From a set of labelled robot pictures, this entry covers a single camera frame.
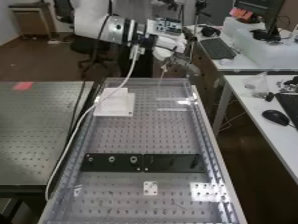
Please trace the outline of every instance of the cable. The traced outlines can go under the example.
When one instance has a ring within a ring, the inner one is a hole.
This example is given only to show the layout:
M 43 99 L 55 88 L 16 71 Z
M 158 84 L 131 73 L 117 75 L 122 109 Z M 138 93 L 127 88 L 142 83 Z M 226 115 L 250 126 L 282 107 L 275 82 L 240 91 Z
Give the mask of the cable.
M 235 120 L 238 117 L 243 116 L 246 114 L 246 112 L 243 112 L 242 114 L 236 115 L 235 117 L 232 117 L 220 127 L 223 127 L 226 124 L 228 124 L 232 120 Z
M 227 104 L 227 106 L 230 106 L 234 102 L 238 102 L 238 100 L 232 100 L 232 101 L 230 101 L 230 102 L 228 102 L 228 104 Z
M 161 78 L 159 78 L 159 81 L 158 81 L 158 88 L 161 86 L 161 82 L 162 82 L 163 76 L 165 76 L 165 69 L 162 69 Z
M 290 17 L 288 17 L 288 16 L 278 16 L 278 20 L 282 22 L 280 18 L 287 18 L 287 27 L 286 27 L 284 29 L 280 29 L 280 30 L 278 31 L 279 35 L 280 35 L 280 32 L 282 32 L 283 30 L 288 30 L 288 29 L 290 29 L 290 26 L 291 26 L 291 19 L 290 19 Z
M 85 90 L 85 85 L 86 85 L 86 81 L 83 80 L 82 84 L 81 84 L 81 89 L 79 89 L 79 92 L 78 92 L 75 104 L 74 104 L 74 107 L 73 107 L 73 111 L 71 111 L 71 119 L 70 119 L 70 125 L 69 125 L 69 129 L 67 129 L 66 141 L 67 141 L 67 139 L 70 137 L 70 134 L 71 134 L 77 108 L 78 108 L 78 104 L 79 104 L 79 101 L 81 101 L 82 93 L 83 93 L 83 90 Z
M 296 129 L 296 127 L 294 125 L 288 124 L 288 126 Z
M 231 126 L 232 126 L 231 123 L 228 122 L 227 124 L 228 124 L 228 126 L 227 126 L 226 128 L 223 128 L 222 131 L 226 130 L 226 129 L 228 129 L 228 128 L 231 128 Z
M 95 57 L 97 57 L 97 54 L 98 54 L 98 45 L 99 45 L 99 38 L 101 38 L 101 35 L 102 35 L 102 32 L 103 32 L 103 28 L 105 28 L 105 25 L 106 25 L 106 22 L 107 22 L 107 19 L 109 19 L 110 15 L 107 15 L 105 17 L 105 20 L 103 20 L 103 23 L 102 23 L 102 26 L 99 28 L 99 33 L 98 33 L 98 37 L 95 39 L 95 44 L 94 44 L 94 50 L 93 50 L 93 53 L 91 53 L 91 58 L 90 58 L 90 63 L 89 65 L 85 66 L 85 68 L 82 69 L 81 71 L 81 77 L 85 77 L 85 73 L 89 71 L 89 69 L 91 68 L 91 66 L 94 65 L 95 63 Z
M 99 98 L 99 100 L 98 100 L 98 102 L 95 102 L 90 107 L 89 107 L 89 109 L 85 111 L 85 113 L 81 115 L 81 118 L 79 118 L 79 120 L 78 120 L 78 122 L 77 122 L 77 125 L 75 125 L 75 129 L 74 129 L 74 131 L 73 131 L 73 133 L 71 133 L 71 136 L 70 136 L 70 138 L 69 138 L 69 141 L 67 141 L 67 144 L 66 144 L 66 147 L 65 147 L 65 150 L 63 150 L 63 152 L 62 152 L 62 155 L 61 155 L 61 157 L 59 157 L 59 160 L 58 160 L 58 162 L 57 162 L 57 165 L 55 165 L 55 167 L 54 167 L 54 170 L 53 170 L 53 172 L 51 172 L 51 175 L 50 175 L 50 177 L 49 177 L 49 181 L 47 181 L 47 184 L 46 184 L 46 188 L 45 188 L 45 200 L 47 201 L 49 200 L 49 187 L 50 187 L 50 184 L 51 184 L 51 181 L 53 181 L 53 177 L 54 177 L 54 175 L 55 175 L 55 172 L 57 172 L 57 170 L 58 170 L 58 168 L 59 168 L 59 165 L 61 165 L 61 162 L 62 162 L 62 160 L 63 160 L 63 158 L 65 158 L 65 156 L 66 156 L 66 154 L 67 154 L 67 150 L 69 150 L 69 148 L 70 148 L 70 145 L 71 145 L 71 142 L 73 142 L 73 139 L 74 139 L 74 137 L 75 137 L 75 134 L 77 134 L 77 131 L 78 131 L 78 128 L 79 128 L 79 126 L 81 126 L 81 123 L 82 123 L 82 121 L 83 121 L 83 119 L 85 119 L 85 117 L 86 117 L 86 115 L 89 114 L 89 112 L 95 108 L 95 106 L 97 105 L 99 105 L 122 87 L 123 87 L 123 85 L 127 83 L 127 80 L 129 80 L 129 78 L 130 78 L 130 76 L 131 76 L 131 73 L 133 73 L 133 70 L 134 70 L 134 66 L 135 66 L 135 62 L 137 62 L 137 55 L 138 55 L 138 45 L 135 45 L 135 49 L 134 49 L 134 56 L 133 56 L 133 62 L 131 62 L 131 66 L 130 66 L 130 69 L 129 69 L 129 73 L 127 73 L 127 76 L 126 76 L 126 78 L 125 78 L 125 80 L 122 81 L 122 83 L 119 84 L 119 86 L 114 89 L 114 91 L 113 92 L 110 92 L 110 94 L 107 94 L 103 98 Z

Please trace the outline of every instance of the black object on desk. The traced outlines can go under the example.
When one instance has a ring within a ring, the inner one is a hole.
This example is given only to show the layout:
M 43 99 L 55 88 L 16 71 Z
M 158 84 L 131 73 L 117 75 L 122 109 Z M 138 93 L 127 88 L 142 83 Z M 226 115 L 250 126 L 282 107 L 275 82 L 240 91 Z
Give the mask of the black object on desk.
M 283 3 L 284 0 L 235 0 L 234 7 L 254 13 L 251 16 L 254 22 L 258 20 L 258 16 L 264 20 L 266 31 L 256 30 L 252 33 L 256 40 L 280 41 L 276 20 Z
M 211 37 L 214 34 L 220 35 L 220 31 L 210 26 L 203 26 L 200 33 L 203 37 Z
M 200 45 L 214 60 L 232 59 L 236 55 L 220 38 L 202 40 Z
M 266 110 L 262 115 L 267 120 L 282 126 L 287 126 L 290 124 L 287 116 L 276 110 Z
M 298 129 L 298 95 L 278 93 L 275 97 Z

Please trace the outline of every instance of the black mounting plate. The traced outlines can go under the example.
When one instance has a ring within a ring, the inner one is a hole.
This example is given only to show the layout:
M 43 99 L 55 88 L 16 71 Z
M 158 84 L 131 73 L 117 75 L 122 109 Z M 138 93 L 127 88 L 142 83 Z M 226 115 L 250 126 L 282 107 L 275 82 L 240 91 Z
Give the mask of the black mounting plate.
M 203 173 L 203 161 L 198 154 L 143 155 L 143 172 L 146 173 Z
M 82 172 L 142 172 L 141 154 L 109 154 L 87 153 L 85 154 Z

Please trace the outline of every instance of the chair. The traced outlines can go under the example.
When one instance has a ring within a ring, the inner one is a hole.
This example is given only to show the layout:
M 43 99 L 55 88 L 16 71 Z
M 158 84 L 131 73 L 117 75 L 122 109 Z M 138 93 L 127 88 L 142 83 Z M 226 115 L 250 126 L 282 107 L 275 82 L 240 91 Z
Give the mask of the chair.
M 69 0 L 54 0 L 54 12 L 55 12 L 55 18 L 59 22 L 67 23 L 73 28 L 73 7 Z M 109 11 L 111 13 L 111 1 L 109 5 Z M 102 53 L 107 53 L 110 49 L 110 44 L 102 41 L 98 41 L 97 46 L 97 55 L 93 59 L 93 51 L 95 46 L 95 41 L 90 38 L 81 37 L 73 35 L 73 42 L 70 44 L 70 49 L 81 54 L 89 55 L 89 58 L 86 60 L 82 60 L 77 63 L 78 69 L 81 71 L 81 79 L 85 79 L 85 73 L 90 68 L 90 65 L 99 64 L 103 68 L 107 69 L 107 66 L 105 65 L 106 61 L 111 61 L 110 59 L 105 58 L 102 56 Z

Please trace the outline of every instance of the black cable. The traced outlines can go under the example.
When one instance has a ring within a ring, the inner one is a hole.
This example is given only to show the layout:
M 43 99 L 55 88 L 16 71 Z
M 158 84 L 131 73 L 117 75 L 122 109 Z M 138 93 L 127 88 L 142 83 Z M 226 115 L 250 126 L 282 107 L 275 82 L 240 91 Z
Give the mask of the black cable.
M 180 14 L 182 14 L 182 5 L 179 7 L 178 20 L 180 20 Z
M 283 31 L 283 30 L 288 30 L 290 29 L 290 26 L 291 26 L 291 19 L 290 19 L 290 17 L 288 16 L 278 16 L 278 20 L 280 21 L 280 18 L 287 18 L 287 27 L 284 28 L 284 29 L 280 29 L 279 30 L 279 34 L 280 34 L 280 32 Z
M 106 25 L 106 22 L 107 22 L 107 19 L 109 19 L 110 15 L 107 15 L 105 17 L 105 21 L 102 23 L 102 26 L 101 26 L 101 29 L 99 29 L 99 33 L 98 33 L 98 37 L 97 37 L 97 40 L 95 40 L 95 44 L 94 44 L 94 50 L 93 50 L 93 55 L 91 55 L 91 60 L 90 60 L 90 64 L 81 70 L 81 76 L 85 77 L 85 73 L 87 72 L 87 70 L 91 68 L 91 66 L 94 65 L 95 63 L 95 56 L 98 54 L 98 40 L 101 38 L 101 35 L 102 35 L 102 31 L 103 31 L 103 28 L 105 28 L 105 25 Z M 78 93 L 78 97 L 77 97 L 77 101 L 75 101 L 75 104 L 74 104 L 74 108 L 73 108 L 73 113 L 71 113 L 71 120 L 70 120 L 70 125 L 69 125 L 69 130 L 67 130 L 67 135 L 66 135 L 66 142 L 65 142 L 65 146 L 67 144 L 67 140 L 69 140 L 69 137 L 73 133 L 73 127 L 75 127 L 75 124 L 77 124 L 77 120 L 74 122 L 74 118 L 75 118 L 75 113 L 77 113 L 77 108 L 78 108 L 78 104 L 79 104 L 79 101 L 81 101 L 81 96 L 82 96 L 82 92 L 83 92 L 83 89 L 85 89 L 85 79 L 82 80 L 82 85 L 81 85 L 81 90 L 79 90 L 79 93 Z
M 79 104 L 82 93 L 83 93 L 83 90 L 85 90 L 85 85 L 86 85 L 86 81 L 83 80 L 82 84 L 81 84 L 81 89 L 79 89 L 79 92 L 78 92 L 77 100 L 75 100 L 75 103 L 74 103 L 73 111 L 71 111 L 71 119 L 70 119 L 70 124 L 69 124 L 69 129 L 67 129 L 66 142 L 69 140 L 69 137 L 70 137 L 71 131 L 73 131 L 73 127 L 74 127 L 73 123 L 74 123 L 74 118 L 75 118 L 75 114 L 77 114 L 78 104 Z
M 91 66 L 95 63 L 95 57 L 98 55 L 99 38 L 101 38 L 101 35 L 102 35 L 102 32 L 103 32 L 103 28 L 105 28 L 109 17 L 110 17 L 110 15 L 107 15 L 105 17 L 105 21 L 103 21 L 101 29 L 99 29 L 98 37 L 97 37 L 95 42 L 94 42 L 94 50 L 93 50 L 93 53 L 91 53 L 90 63 L 81 70 L 81 77 L 85 77 L 85 73 L 89 71 L 89 69 L 91 68 Z
M 184 12 L 184 5 L 182 5 L 180 7 L 182 7 L 182 26 L 184 26 L 184 24 L 183 24 L 183 23 L 184 23 L 184 21 L 183 21 L 183 19 L 184 19 L 184 17 L 183 17 L 183 16 L 184 16 L 184 15 L 183 15 L 183 12 Z

